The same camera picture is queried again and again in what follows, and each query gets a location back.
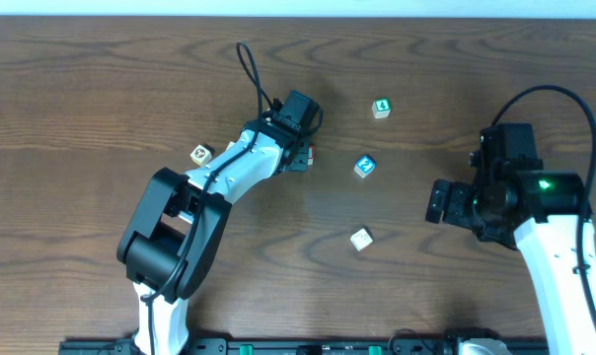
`blue cube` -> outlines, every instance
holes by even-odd
[[[366,178],[375,169],[375,162],[368,156],[363,156],[355,164],[355,172],[362,178]]]

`green led light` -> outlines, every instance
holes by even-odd
[[[553,187],[553,185],[547,182],[546,180],[539,180],[539,187],[541,187],[542,189],[547,189]]]

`cube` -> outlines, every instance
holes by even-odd
[[[362,251],[364,248],[370,246],[373,243],[373,239],[370,238],[366,229],[362,228],[359,232],[355,233],[350,237],[350,242],[353,243],[357,251]]]
[[[375,162],[368,156],[361,157],[355,164],[355,172],[361,177],[366,178],[375,169]]]
[[[212,159],[212,154],[206,149],[206,147],[198,145],[197,148],[190,153],[190,158],[198,165],[203,167],[210,162]]]
[[[375,100],[373,103],[373,115],[375,118],[386,118],[390,114],[390,101],[388,98]]]
[[[307,155],[307,165],[314,164],[314,145],[309,146],[309,155]]]

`brown tabletop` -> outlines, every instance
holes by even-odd
[[[192,148],[222,151],[255,117],[239,39],[267,92],[312,97],[325,125],[306,174],[234,206],[191,327],[543,335],[518,252],[423,217],[435,179],[472,179],[479,130],[521,90],[567,86],[596,113],[595,21],[0,18],[0,354],[138,326],[116,246],[157,170],[193,169]],[[376,120],[381,97],[393,110]],[[548,169],[585,177],[589,133],[570,100],[535,94],[505,120],[533,123]],[[364,181],[363,154],[377,161]],[[374,244],[357,252],[361,225]]]

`white wall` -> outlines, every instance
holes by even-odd
[[[596,0],[0,0],[0,15],[596,19]]]

